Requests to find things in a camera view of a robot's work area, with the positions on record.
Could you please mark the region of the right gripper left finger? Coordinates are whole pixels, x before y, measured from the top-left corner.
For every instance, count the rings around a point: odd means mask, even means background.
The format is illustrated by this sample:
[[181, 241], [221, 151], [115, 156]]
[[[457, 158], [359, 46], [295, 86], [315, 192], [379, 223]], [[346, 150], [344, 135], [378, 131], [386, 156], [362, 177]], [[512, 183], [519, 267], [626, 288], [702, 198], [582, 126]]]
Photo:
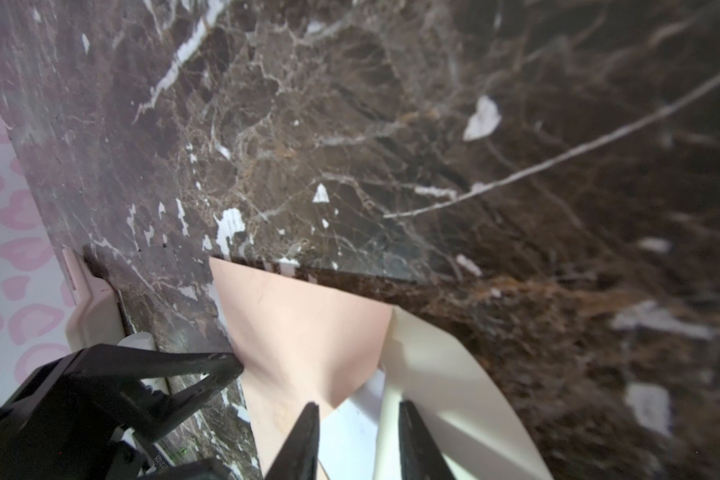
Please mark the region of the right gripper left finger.
[[264, 479], [315, 480], [319, 439], [319, 406], [309, 402], [304, 406]]

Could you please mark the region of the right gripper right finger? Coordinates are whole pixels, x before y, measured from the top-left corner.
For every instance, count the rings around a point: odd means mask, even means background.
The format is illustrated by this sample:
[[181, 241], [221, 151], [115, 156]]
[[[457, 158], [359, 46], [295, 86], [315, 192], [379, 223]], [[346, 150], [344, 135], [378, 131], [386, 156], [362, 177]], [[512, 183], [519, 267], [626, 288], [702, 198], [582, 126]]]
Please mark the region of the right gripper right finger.
[[402, 480], [455, 479], [416, 405], [410, 400], [403, 400], [399, 405], [398, 439]]

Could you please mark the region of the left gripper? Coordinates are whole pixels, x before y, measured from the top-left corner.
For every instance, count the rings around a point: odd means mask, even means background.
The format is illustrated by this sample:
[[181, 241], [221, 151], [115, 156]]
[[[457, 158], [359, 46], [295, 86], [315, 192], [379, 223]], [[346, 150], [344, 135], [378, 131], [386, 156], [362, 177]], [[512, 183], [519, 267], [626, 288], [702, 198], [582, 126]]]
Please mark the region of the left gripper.
[[[0, 479], [229, 480], [218, 459], [143, 475], [120, 424], [157, 441], [243, 373], [232, 353], [163, 353], [98, 344], [36, 369], [0, 407]], [[144, 382], [201, 375], [176, 393]]]

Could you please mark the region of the pink envelope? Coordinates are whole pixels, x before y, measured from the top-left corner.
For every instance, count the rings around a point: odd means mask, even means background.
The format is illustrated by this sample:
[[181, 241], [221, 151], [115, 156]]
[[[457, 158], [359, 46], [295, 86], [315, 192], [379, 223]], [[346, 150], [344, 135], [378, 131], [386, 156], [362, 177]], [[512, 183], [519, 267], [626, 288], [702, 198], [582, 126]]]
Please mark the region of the pink envelope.
[[406, 310], [221, 259], [209, 262], [264, 475], [304, 406], [321, 422], [385, 372], [372, 479], [401, 479], [399, 405], [418, 409], [455, 479], [547, 479], [519, 417], [473, 355]]

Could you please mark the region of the white letter paper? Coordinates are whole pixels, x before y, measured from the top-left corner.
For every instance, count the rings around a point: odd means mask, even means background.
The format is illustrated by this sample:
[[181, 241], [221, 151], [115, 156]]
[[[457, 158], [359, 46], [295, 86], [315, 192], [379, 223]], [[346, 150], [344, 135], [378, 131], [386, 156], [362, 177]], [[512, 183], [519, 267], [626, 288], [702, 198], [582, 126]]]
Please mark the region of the white letter paper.
[[385, 372], [377, 369], [320, 426], [318, 460], [330, 480], [371, 480]]

